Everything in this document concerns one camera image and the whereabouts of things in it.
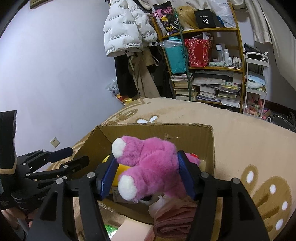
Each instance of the patterned red bag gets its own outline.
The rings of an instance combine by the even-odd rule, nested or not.
[[[205,39],[185,39],[190,67],[206,67],[210,62],[212,41]]]

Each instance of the wall socket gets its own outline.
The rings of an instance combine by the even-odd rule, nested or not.
[[[57,147],[60,142],[58,141],[58,139],[55,137],[51,142],[50,142],[54,147]]]

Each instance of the white puffer jacket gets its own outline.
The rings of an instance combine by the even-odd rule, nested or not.
[[[133,0],[111,0],[104,25],[105,51],[108,57],[141,52],[157,34],[148,16]]]

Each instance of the plush toy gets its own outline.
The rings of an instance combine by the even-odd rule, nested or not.
[[[140,140],[123,136],[113,142],[112,153],[118,163],[131,167],[118,178],[118,191],[125,200],[140,200],[159,192],[169,197],[186,197],[173,143],[156,137]],[[186,156],[190,162],[200,163],[195,154]]]

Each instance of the silver bolt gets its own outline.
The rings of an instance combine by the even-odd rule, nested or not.
[[[209,174],[207,172],[202,172],[200,174],[203,178],[208,178],[209,177]]]
[[[96,174],[94,172],[89,172],[86,176],[88,178],[93,178]]]
[[[56,179],[56,184],[61,184],[61,183],[63,183],[63,181],[64,181],[64,179],[58,178],[58,179]]]
[[[233,183],[235,183],[235,184],[239,184],[240,183],[240,180],[238,179],[238,178],[233,178],[232,179],[232,181],[233,181]]]

